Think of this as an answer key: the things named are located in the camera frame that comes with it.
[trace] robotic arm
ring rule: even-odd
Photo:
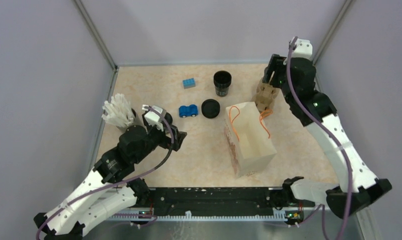
[[[169,149],[169,154],[172,150],[180,149],[187,133],[179,132],[177,127],[171,125],[171,115],[158,106],[151,108],[144,105],[143,109],[146,110],[142,115],[144,126],[131,125],[120,136],[118,145],[102,155],[85,180],[62,203],[53,210],[34,217],[38,228],[52,217],[42,229],[47,234],[45,240],[80,240],[92,228],[118,211],[136,203],[143,204],[147,200],[149,188],[138,178],[127,183],[117,194],[94,204],[109,187],[120,183],[134,172],[134,165],[140,163],[157,146]],[[173,141],[166,135],[168,132],[165,123],[157,114],[162,115],[169,123]],[[95,190],[97,192],[76,200]]]
[[[390,191],[392,185],[387,179],[379,179],[366,166],[345,134],[332,101],[327,95],[315,89],[316,68],[309,60],[313,52],[310,41],[297,39],[294,48],[290,62],[290,74],[295,93],[307,111],[329,129],[342,146],[338,147],[329,137],[329,134],[313,122],[295,101],[288,83],[287,58],[277,54],[272,55],[264,70],[262,83],[270,84],[282,90],[292,114],[317,140],[339,180],[339,184],[329,184],[313,182],[303,179],[303,177],[287,179],[283,183],[284,195],[288,201],[292,202],[294,200],[309,200],[328,205],[336,216],[343,218],[349,179],[347,164],[341,153],[342,149],[349,157],[353,176],[350,215],[374,203]]]

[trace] blue lego brick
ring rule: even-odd
[[[179,117],[181,118],[185,118],[187,116],[196,117],[197,115],[198,115],[198,106],[195,104],[179,107]]]
[[[183,80],[183,87],[185,89],[193,88],[194,86],[195,86],[195,79],[189,78],[189,79]]]

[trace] white gift bag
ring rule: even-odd
[[[224,133],[236,177],[265,169],[277,153],[262,122],[265,112],[260,114],[252,101],[228,106],[226,113]]]

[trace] orange bag handle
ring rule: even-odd
[[[238,114],[237,114],[233,119],[232,119],[232,108],[236,108],[236,109],[238,110]],[[264,118],[270,116],[272,113],[273,113],[273,110],[267,109],[267,110],[263,111],[263,112],[260,114],[260,117],[259,117],[261,126],[263,126],[264,130],[268,133],[268,138],[271,137],[271,134],[270,134],[270,132],[267,130],[267,128],[264,126],[262,120],[263,120]],[[230,120],[230,125],[232,126],[232,129],[233,129],[233,132],[235,133],[236,137],[238,138],[238,142],[239,142],[239,135],[238,135],[238,133],[236,132],[235,127],[233,126],[233,121],[234,121],[239,115],[240,115],[240,109],[239,109],[237,106],[235,106],[235,105],[231,106],[230,109],[229,109],[229,120]]]

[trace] beige table surface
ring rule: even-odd
[[[173,125],[187,132],[181,149],[173,152],[158,170],[145,177],[150,187],[276,187],[286,178],[336,183],[336,175],[315,139],[290,112],[282,94],[276,98],[274,113],[264,121],[269,129],[277,155],[263,172],[235,178],[230,151],[223,134],[224,108],[248,102],[253,96],[265,64],[172,65],[120,67],[114,88],[125,94],[139,115],[142,104],[158,105],[173,116]],[[226,97],[215,94],[213,75],[226,70],[232,84]],[[184,89],[182,80],[195,78],[196,87]],[[201,104],[215,99],[221,105],[220,114],[208,119],[201,114]],[[179,118],[181,105],[196,104],[197,117]],[[118,143],[119,129],[105,125],[98,158]],[[167,150],[158,147],[140,164],[135,174],[156,166]]]

